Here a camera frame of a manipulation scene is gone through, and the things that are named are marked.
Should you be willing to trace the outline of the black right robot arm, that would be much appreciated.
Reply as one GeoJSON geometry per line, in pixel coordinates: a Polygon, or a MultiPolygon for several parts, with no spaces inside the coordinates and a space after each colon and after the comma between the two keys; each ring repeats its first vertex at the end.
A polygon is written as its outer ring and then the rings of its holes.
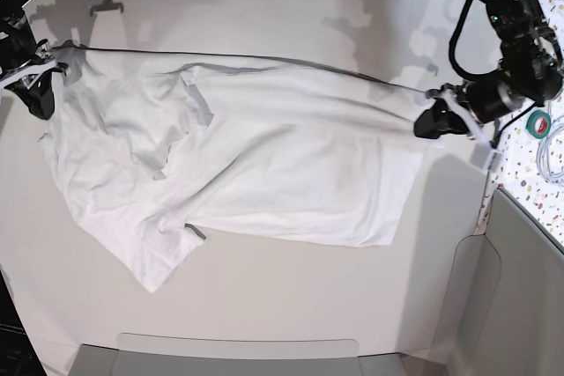
{"type": "Polygon", "coordinates": [[[30,0],[1,0],[1,88],[16,94],[41,120],[55,111],[52,73],[58,70],[46,40],[37,41],[24,6],[30,0]]]}

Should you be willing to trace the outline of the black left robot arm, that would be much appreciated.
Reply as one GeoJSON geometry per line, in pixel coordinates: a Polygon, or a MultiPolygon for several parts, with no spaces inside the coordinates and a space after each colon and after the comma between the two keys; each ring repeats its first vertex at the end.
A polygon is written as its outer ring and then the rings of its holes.
{"type": "Polygon", "coordinates": [[[563,54],[539,0],[465,0],[449,40],[449,63],[462,85],[428,92],[434,104],[414,123],[419,138],[445,134],[479,136],[489,122],[511,114],[525,100],[535,107],[558,97],[563,86],[563,54]],[[457,44],[473,2],[481,2],[500,40],[501,59],[487,73],[465,70],[457,44]]]}

